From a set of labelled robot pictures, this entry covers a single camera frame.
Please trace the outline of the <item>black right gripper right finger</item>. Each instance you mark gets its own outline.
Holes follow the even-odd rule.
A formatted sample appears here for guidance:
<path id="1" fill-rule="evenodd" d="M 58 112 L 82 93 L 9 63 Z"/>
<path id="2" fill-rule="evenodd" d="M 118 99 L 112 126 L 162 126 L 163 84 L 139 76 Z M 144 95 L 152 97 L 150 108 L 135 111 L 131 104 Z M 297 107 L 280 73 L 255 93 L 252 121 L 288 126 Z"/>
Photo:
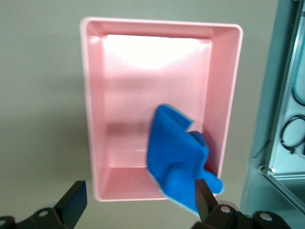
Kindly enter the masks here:
<path id="1" fill-rule="evenodd" d="M 219 204 L 203 179 L 195 181 L 195 203 L 200 221 L 193 229 L 252 229 L 252 218 L 227 204 Z"/>

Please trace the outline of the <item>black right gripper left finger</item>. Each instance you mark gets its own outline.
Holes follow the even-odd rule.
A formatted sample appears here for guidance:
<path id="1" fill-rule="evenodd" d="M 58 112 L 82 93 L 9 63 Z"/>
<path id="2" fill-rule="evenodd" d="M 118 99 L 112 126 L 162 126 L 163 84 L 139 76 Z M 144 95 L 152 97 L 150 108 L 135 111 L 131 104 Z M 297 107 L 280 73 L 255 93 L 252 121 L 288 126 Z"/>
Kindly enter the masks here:
<path id="1" fill-rule="evenodd" d="M 18 229 L 73 229 L 87 207 L 85 181 L 76 181 L 52 208 L 42 208 L 16 224 Z"/>

